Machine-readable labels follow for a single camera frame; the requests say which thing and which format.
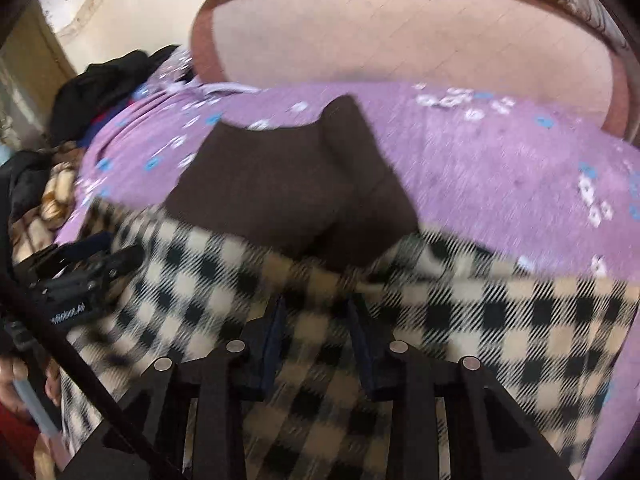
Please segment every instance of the person's hand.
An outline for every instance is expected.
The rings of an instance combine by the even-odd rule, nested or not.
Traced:
[[[23,381],[29,375],[27,365],[11,356],[0,357],[0,403],[21,420],[31,415],[14,388],[14,381]]]
[[[45,393],[56,406],[60,406],[60,367],[53,359],[45,370],[47,383]],[[0,404],[21,420],[30,420],[31,415],[15,391],[14,381],[23,381],[29,376],[27,365],[12,356],[0,356]]]
[[[58,363],[53,359],[49,360],[45,375],[47,376],[47,383],[45,384],[44,391],[53,404],[60,407],[62,397],[62,390],[60,389],[60,366],[58,366]]]

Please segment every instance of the black and white plaid fabric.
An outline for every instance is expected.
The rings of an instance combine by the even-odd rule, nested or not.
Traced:
[[[282,368],[244,420],[250,479],[385,477],[391,403],[360,388],[341,295],[365,295],[397,338],[457,361],[477,355],[577,476],[631,325],[640,288],[612,280],[527,276],[513,262],[435,228],[404,238],[370,269],[338,275],[246,241],[96,201],[83,235],[140,243],[143,268],[112,316],[70,340],[117,399],[156,358],[205,356],[287,300]],[[64,431],[75,452],[100,418],[63,374]],[[439,423],[442,477],[449,458]]]

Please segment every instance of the black metal rod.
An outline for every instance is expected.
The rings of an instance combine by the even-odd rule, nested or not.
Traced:
[[[185,480],[182,473],[159,454],[127,419],[91,367],[84,362],[52,323],[38,312],[33,301],[4,272],[0,272],[0,309],[23,323],[71,380],[78,385],[104,420],[142,460],[149,464],[155,474],[167,480]]]

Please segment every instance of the white flower pattern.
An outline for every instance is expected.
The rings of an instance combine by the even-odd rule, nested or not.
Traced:
[[[535,272],[536,264],[529,260],[526,256],[521,256],[518,258],[518,266],[521,269],[526,270],[527,272]]]
[[[607,266],[602,256],[596,255],[591,259],[591,272],[594,278],[607,277]]]
[[[435,106],[438,104],[439,99],[430,94],[420,94],[416,96],[415,102],[420,106]]]
[[[447,94],[452,95],[462,95],[462,94],[471,94],[473,93],[472,88],[449,88],[447,89]]]
[[[584,174],[580,174],[580,179],[578,179],[578,188],[580,189],[582,201],[588,207],[591,207],[593,202],[595,202],[595,188],[593,187],[591,179]]]
[[[178,168],[186,168],[188,165],[190,165],[193,162],[194,158],[196,158],[196,154],[190,153],[178,163]]]
[[[464,94],[456,94],[456,95],[448,95],[440,99],[438,103],[440,106],[444,108],[453,108],[454,106],[458,106],[465,101]]]
[[[251,124],[251,126],[249,126],[249,129],[260,132],[262,130],[266,130],[268,127],[269,127],[269,120],[260,119],[259,121],[255,121],[255,123]]]
[[[299,103],[296,103],[291,108],[289,108],[289,111],[299,114],[300,112],[305,111],[308,107],[309,103],[307,103],[306,101],[300,101]]]
[[[184,136],[184,135],[178,136],[178,137],[174,137],[169,142],[169,145],[175,150],[176,148],[179,148],[180,146],[182,146],[186,139],[187,139],[187,137]]]
[[[500,101],[491,101],[491,108],[493,108],[500,115],[509,115],[511,113],[510,108]]]
[[[198,122],[198,119],[200,118],[200,116],[194,117],[191,121],[189,121],[188,123],[186,123],[182,129],[188,128],[189,126],[193,126],[195,123]]]
[[[482,119],[484,119],[484,112],[479,108],[469,108],[469,110],[465,112],[465,121],[475,122]]]
[[[606,200],[603,200],[600,203],[600,210],[602,211],[602,216],[605,220],[611,220],[613,218],[613,208]]]
[[[592,205],[589,208],[589,223],[594,227],[600,227],[600,223],[602,222],[602,216],[600,215],[600,210]]]

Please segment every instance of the pile of clothes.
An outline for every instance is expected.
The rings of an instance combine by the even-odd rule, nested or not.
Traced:
[[[56,95],[46,132],[53,149],[21,151],[2,165],[14,265],[53,243],[54,232],[74,210],[74,183],[84,149],[177,48],[169,45],[151,56],[135,50],[89,65]]]

